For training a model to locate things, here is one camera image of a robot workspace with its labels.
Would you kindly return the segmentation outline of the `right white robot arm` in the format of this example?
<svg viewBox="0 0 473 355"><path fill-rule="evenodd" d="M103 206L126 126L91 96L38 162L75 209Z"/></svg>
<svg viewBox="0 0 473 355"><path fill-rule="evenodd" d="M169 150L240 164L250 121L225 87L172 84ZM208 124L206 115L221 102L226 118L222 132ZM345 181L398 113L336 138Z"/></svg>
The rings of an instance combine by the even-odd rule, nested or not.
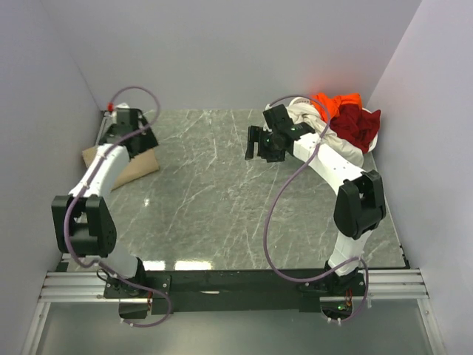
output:
<svg viewBox="0 0 473 355"><path fill-rule="evenodd" d="M333 220L338 236L323 275L328 292L343 294L350 287L348 274L358 268L366 242L387 214L381 175L375 170L366 172L343 158L309 124L294 123L283 105L266 109L263 116L266 128L248 127L245 159L258 156L275 163L290 154L336 193Z"/></svg>

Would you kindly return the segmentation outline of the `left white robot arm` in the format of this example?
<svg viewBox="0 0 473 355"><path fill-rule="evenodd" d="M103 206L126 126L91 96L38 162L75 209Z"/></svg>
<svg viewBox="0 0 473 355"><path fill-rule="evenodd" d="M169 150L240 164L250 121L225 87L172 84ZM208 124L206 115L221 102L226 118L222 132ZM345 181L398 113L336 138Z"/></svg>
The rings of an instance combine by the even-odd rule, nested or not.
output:
<svg viewBox="0 0 473 355"><path fill-rule="evenodd" d="M68 195L52 200L52 218L58 249L78 259L94 257L130 297L143 295L148 280L143 262L117 245L117 229L105 198L132 160L158 146L140 109L120 105L111 114L95 156L80 182Z"/></svg>

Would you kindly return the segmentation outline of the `beige polo shirt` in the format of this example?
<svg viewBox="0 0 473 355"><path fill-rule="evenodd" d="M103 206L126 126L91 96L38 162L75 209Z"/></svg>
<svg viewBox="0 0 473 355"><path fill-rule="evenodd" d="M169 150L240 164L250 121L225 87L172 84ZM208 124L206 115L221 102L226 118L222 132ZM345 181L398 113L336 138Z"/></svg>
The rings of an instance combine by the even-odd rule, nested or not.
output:
<svg viewBox="0 0 473 355"><path fill-rule="evenodd" d="M72 196L77 196L87 183L88 189L84 197L106 197L117 187L160 168L153 149L130 159L125 147L115 146L107 154L110 148L111 144L103 144L82 152L87 171L80 182L69 191Z"/></svg>

